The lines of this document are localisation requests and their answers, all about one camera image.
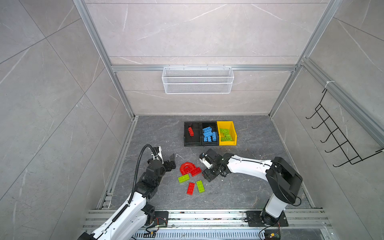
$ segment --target marble tile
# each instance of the marble tile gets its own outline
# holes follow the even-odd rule
[[[82,95],[47,40],[0,64],[0,196]]]
[[[238,0],[86,0],[86,3],[239,3]],[[241,3],[328,3],[328,0],[242,0]]]
[[[117,76],[124,90],[164,91],[162,71],[120,71]]]
[[[111,56],[298,56],[326,4],[87,6]]]
[[[49,239],[106,128],[84,95],[0,200],[1,239]]]
[[[335,17],[384,40],[383,12],[382,0],[344,0]]]
[[[166,94],[164,90],[125,92],[133,112],[139,115],[267,115],[280,91],[232,91],[229,94]]]
[[[236,71],[232,91],[281,90],[290,71]]]
[[[61,239],[62,236],[77,239],[81,235],[85,215],[90,209],[96,208],[119,148],[119,142],[107,128],[65,206],[51,239]]]
[[[106,69],[101,72],[85,94],[108,124],[120,102],[120,96]]]
[[[384,153],[356,165],[346,164],[337,168],[333,167],[333,164],[340,165],[346,162],[346,157],[339,149],[332,153],[325,152],[325,150],[330,151],[335,148],[337,143],[332,137],[325,143],[320,142],[320,140],[324,141],[327,138],[329,131],[326,126],[320,126],[315,130],[311,128],[321,123],[321,119],[318,116],[314,116],[310,120],[305,119],[306,116],[310,117],[314,113],[314,107],[323,96],[322,90],[323,87],[308,72],[303,71],[295,80],[286,99],[308,131],[311,139],[313,139],[337,183],[342,188],[371,237],[373,239],[380,239],[380,222],[384,221],[384,210],[381,207],[384,201],[380,197],[384,194],[382,186],[384,167],[380,163]],[[381,149],[380,145],[330,94],[327,93],[325,95],[322,104],[360,156],[367,157]],[[357,156],[351,145],[345,144],[343,149],[350,158]]]
[[[83,91],[104,68],[83,21],[80,19],[47,38]]]
[[[185,121],[233,121],[238,135],[237,146],[210,146],[220,154],[236,153],[255,159],[273,159],[280,156],[288,160],[283,145],[268,116],[139,116],[134,135],[129,145],[111,205],[118,208],[132,189],[132,176],[141,148],[145,144],[161,146],[164,159],[177,154],[176,169],[167,172],[162,178],[159,189],[149,203],[156,208],[263,208],[272,190],[268,182],[245,174],[218,176],[208,183],[203,176],[191,179],[202,180],[205,192],[186,194],[188,182],[179,184],[178,170],[184,162],[192,162],[204,170],[199,161],[203,147],[184,147],[183,129]],[[145,151],[142,159],[149,159],[150,152]],[[141,161],[139,175],[146,169],[146,161]],[[305,196],[300,208],[309,208]]]
[[[289,71],[235,71],[232,91],[281,90]],[[118,78],[127,91],[163,91],[161,71],[120,71]]]
[[[280,105],[273,120],[284,136],[283,141],[303,177],[315,207],[325,210],[337,236],[340,239],[371,239],[317,146],[286,100]]]
[[[127,57],[110,56],[112,64],[293,64],[299,56],[253,57]]]
[[[310,58],[384,125],[384,41],[333,19]]]
[[[129,118],[127,110],[125,109],[123,102],[120,101],[108,124],[119,143],[122,143],[130,121],[131,119]]]
[[[45,36],[80,18],[72,0],[20,0]]]
[[[19,1],[3,0],[0,8],[0,63],[44,38]]]

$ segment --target gray marble floor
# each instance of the gray marble floor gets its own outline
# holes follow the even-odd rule
[[[208,183],[199,174],[191,177],[190,181],[179,183],[177,178],[181,176],[179,168],[182,163],[192,162],[202,170],[205,169],[199,161],[203,147],[184,147],[185,121],[233,121],[238,135],[237,146],[210,146],[220,154],[231,152],[255,159],[273,159],[279,156],[288,160],[268,116],[140,116],[113,193],[111,207],[118,208],[129,195],[138,155],[141,148],[148,143],[161,146],[165,160],[169,159],[172,153],[177,154],[176,169],[165,174],[155,197],[149,201],[156,208],[263,208],[272,190],[269,183],[260,178],[245,174],[228,174],[225,178],[218,176]],[[150,151],[145,151],[138,176],[145,171],[147,159],[150,157]],[[189,182],[199,180],[203,181],[205,192],[200,194],[195,189],[193,196],[187,195]],[[302,204],[298,208],[310,208],[302,189],[299,196]]]

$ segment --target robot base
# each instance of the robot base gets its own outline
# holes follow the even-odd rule
[[[247,219],[250,219],[248,221],[248,226],[250,227],[265,227],[265,224],[262,222],[260,215],[262,211],[246,211]],[[281,215],[279,217],[280,227],[288,227],[288,221],[285,217],[285,213],[281,212]]]

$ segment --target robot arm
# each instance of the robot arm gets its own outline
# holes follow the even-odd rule
[[[265,205],[261,219],[267,225],[275,224],[288,204],[294,204],[303,178],[283,158],[256,160],[234,154],[221,156],[212,149],[200,154],[207,166],[203,176],[208,182],[223,173],[243,173],[268,181],[273,194]]]
[[[78,240],[127,240],[143,226],[150,226],[155,219],[155,208],[148,204],[157,192],[165,172],[176,168],[174,154],[171,161],[163,161],[161,147],[152,148],[153,159],[148,160],[146,172],[142,174],[136,183],[137,170],[140,163],[140,154],[135,171],[135,180],[132,193],[116,212],[92,234],[83,233]]]

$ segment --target zip tie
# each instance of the zip tie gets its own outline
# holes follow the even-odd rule
[[[325,84],[324,88],[327,88],[327,85],[328,83],[333,83],[334,81],[327,81],[327,83]]]

